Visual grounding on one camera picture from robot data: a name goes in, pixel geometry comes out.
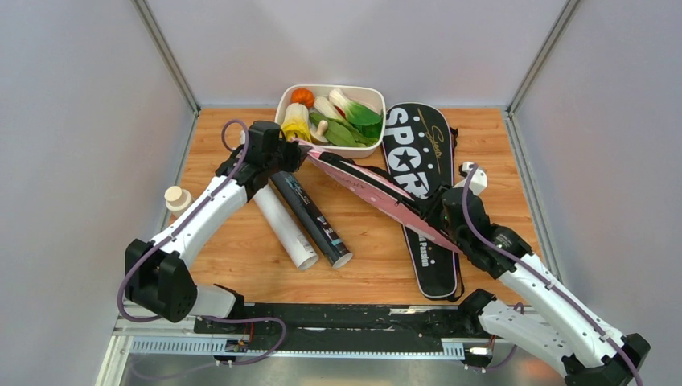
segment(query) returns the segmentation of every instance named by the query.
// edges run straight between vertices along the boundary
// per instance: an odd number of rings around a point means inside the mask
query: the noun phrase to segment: fake vegetable
[[[281,124],[281,131],[284,132],[287,141],[301,138],[303,141],[310,142],[308,108],[300,103],[289,105],[284,114],[284,123]]]
[[[324,133],[324,136],[329,142],[337,146],[357,147],[355,139],[353,139],[353,135],[348,129],[334,121],[329,121],[327,124],[327,131]]]
[[[346,120],[357,126],[376,125],[381,122],[381,115],[373,112],[369,107],[351,101],[343,92],[335,88],[329,93],[329,102],[338,107],[345,114]]]
[[[327,131],[324,136],[327,137],[332,145],[345,147],[365,147],[371,140],[365,138],[355,127],[346,121],[324,117],[317,112],[310,113],[310,121],[313,125],[321,125],[322,122],[327,122]]]
[[[294,92],[291,93],[291,103],[300,103],[309,109],[313,107],[314,102],[315,96],[313,95],[313,92],[307,88],[296,88]]]
[[[329,143],[329,140],[324,137],[327,127],[329,127],[329,123],[327,123],[327,121],[320,121],[316,130],[310,130],[310,136],[313,137],[313,143],[318,145],[326,145]]]
[[[360,131],[362,131],[363,135],[367,138],[374,138],[375,140],[379,139],[379,136],[381,136],[381,126],[383,122],[379,121],[379,123],[375,125],[369,125],[369,126],[360,126]]]
[[[353,139],[355,139],[355,142],[357,143],[358,147],[365,147],[365,146],[370,146],[374,145],[377,141],[376,138],[367,138],[365,137],[358,129],[355,128],[355,126],[351,125],[347,121],[340,121],[338,119],[332,119],[329,118],[329,121],[334,121],[351,132],[351,135],[353,136]]]
[[[345,119],[341,117],[341,114],[336,112],[336,108],[324,96],[316,97],[313,106],[315,107],[316,110],[318,110],[323,116],[327,118],[345,121]]]

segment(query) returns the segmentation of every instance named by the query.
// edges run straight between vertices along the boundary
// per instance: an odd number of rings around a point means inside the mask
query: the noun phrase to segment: white tube
[[[265,219],[268,220],[268,224],[275,231],[277,238],[296,268],[303,271],[313,266],[319,259],[318,254],[301,232],[301,229],[291,219],[289,212],[286,211],[273,189],[266,185],[253,196],[253,200],[256,201],[256,205],[261,209]]]

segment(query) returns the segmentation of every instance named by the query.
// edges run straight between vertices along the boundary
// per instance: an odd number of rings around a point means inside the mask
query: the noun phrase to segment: white bottle
[[[163,198],[166,199],[166,207],[175,217],[180,217],[194,201],[189,191],[175,186],[166,189]]]

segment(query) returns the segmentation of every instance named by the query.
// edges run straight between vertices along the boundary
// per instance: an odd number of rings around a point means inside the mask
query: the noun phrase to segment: yellow vegetable
[[[284,114],[281,131],[284,132],[287,141],[301,138],[303,141],[311,142],[310,129],[308,128],[308,108],[300,103],[289,105]]]

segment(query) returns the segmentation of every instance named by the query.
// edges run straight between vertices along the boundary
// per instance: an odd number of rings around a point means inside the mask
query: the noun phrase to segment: green vegetable
[[[322,114],[315,111],[310,113],[310,121],[313,122],[313,125],[319,125],[320,121],[327,121],[329,123],[334,122],[345,127],[353,136],[353,140],[355,142],[354,147],[372,146],[376,143],[377,138],[379,137],[379,135],[377,135],[376,138],[367,138],[355,126],[348,123],[348,121],[334,119],[332,117],[324,117]]]
[[[346,98],[339,88],[329,92],[329,102],[341,109],[346,115],[346,120],[353,125],[370,126],[381,122],[381,115],[361,103]]]
[[[329,126],[327,126],[327,132],[324,134],[324,136],[329,140],[329,142],[333,143],[334,145],[337,146],[347,146],[347,147],[367,147],[367,146],[372,146],[376,143],[377,138],[379,135],[376,136],[376,138],[367,138],[365,137],[355,126],[351,125],[347,121],[339,120],[339,119],[334,119],[331,117],[325,117],[322,114],[313,111],[310,113],[310,121],[313,123],[313,125],[317,126],[319,125],[320,121],[327,121]],[[352,136],[353,139],[353,144],[352,145],[339,145],[335,143],[331,138],[327,136],[329,133],[329,130],[331,126],[341,126],[342,128],[346,129],[348,133]]]
[[[379,136],[381,135],[381,126],[383,125],[382,121],[379,121],[379,123],[375,125],[369,125],[369,126],[360,126],[359,130],[362,132],[362,134],[367,137],[367,138],[374,138],[375,140],[379,139]]]
[[[344,146],[344,147],[357,147],[357,144],[355,143],[355,139],[353,139],[353,135],[351,134],[348,129],[343,127],[343,125],[340,125],[334,121],[329,121],[329,126],[327,126],[327,131],[324,132],[325,138],[329,140],[329,142],[333,143],[334,145],[337,146]]]
[[[336,123],[342,125],[343,127],[345,127],[346,129],[348,129],[348,131],[350,131],[351,134],[353,135],[353,139],[355,139],[355,142],[357,142],[358,144],[370,146],[370,145],[374,145],[374,143],[376,142],[375,138],[365,137],[358,129],[355,128],[355,126],[351,125],[347,121],[339,121],[339,120],[331,119],[331,118],[327,118],[327,119],[328,119],[328,121],[336,122]]]

